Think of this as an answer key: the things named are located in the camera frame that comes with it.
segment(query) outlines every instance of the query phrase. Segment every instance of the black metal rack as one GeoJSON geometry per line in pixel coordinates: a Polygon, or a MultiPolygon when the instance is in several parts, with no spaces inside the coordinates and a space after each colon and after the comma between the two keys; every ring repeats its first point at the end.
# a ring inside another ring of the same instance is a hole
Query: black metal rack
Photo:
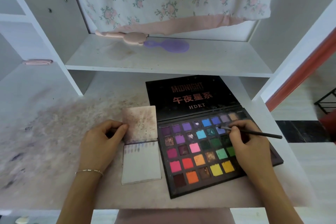
{"type": "Polygon", "coordinates": [[[332,91],[330,91],[328,94],[323,96],[321,99],[317,100],[314,105],[317,105],[320,107],[320,109],[325,113],[328,114],[330,113],[326,109],[331,109],[331,108],[336,108],[336,88],[334,88],[332,91]],[[335,97],[335,102],[322,102],[326,97],[333,95],[335,97]],[[335,106],[322,106],[321,104],[335,104],[335,106]]]}

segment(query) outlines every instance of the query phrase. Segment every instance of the makeup brush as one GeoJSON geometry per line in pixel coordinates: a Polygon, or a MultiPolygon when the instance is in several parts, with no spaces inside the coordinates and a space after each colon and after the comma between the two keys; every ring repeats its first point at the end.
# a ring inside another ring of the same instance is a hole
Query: makeup brush
{"type": "MultiPolygon", "coordinates": [[[[219,126],[219,128],[231,130],[231,128],[225,127],[225,126],[219,126]]],[[[274,134],[268,134],[268,133],[263,133],[263,132],[257,132],[257,131],[252,131],[252,130],[248,130],[248,129],[239,129],[239,130],[240,130],[240,132],[243,132],[243,133],[246,133],[246,134],[257,135],[257,136],[266,136],[266,137],[272,137],[272,138],[282,139],[282,136],[280,136],[280,135],[274,135],[274,134]]]]}

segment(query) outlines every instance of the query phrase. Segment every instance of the palette lid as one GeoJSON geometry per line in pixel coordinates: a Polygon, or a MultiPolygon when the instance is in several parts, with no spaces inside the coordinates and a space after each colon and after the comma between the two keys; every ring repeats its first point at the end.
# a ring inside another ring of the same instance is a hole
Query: palette lid
{"type": "Polygon", "coordinates": [[[192,75],[146,82],[157,121],[240,105],[219,76],[192,75]]]}

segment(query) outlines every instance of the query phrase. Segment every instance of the black eyeshadow palette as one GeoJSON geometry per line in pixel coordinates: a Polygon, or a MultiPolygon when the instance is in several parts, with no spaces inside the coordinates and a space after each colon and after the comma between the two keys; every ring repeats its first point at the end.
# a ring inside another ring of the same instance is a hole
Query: black eyeshadow palette
{"type": "MultiPolygon", "coordinates": [[[[170,198],[242,177],[225,129],[250,119],[219,76],[196,75],[146,82],[156,106],[157,133],[170,198]]],[[[273,166],[283,163],[270,145],[273,166]]]]}

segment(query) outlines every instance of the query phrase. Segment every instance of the red door frame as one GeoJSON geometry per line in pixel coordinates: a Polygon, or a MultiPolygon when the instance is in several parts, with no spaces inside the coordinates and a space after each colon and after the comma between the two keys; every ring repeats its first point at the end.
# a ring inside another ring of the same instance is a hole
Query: red door frame
{"type": "Polygon", "coordinates": [[[312,52],[287,81],[267,100],[266,106],[273,111],[289,94],[291,94],[308,76],[320,67],[336,52],[336,28],[312,52]]]}

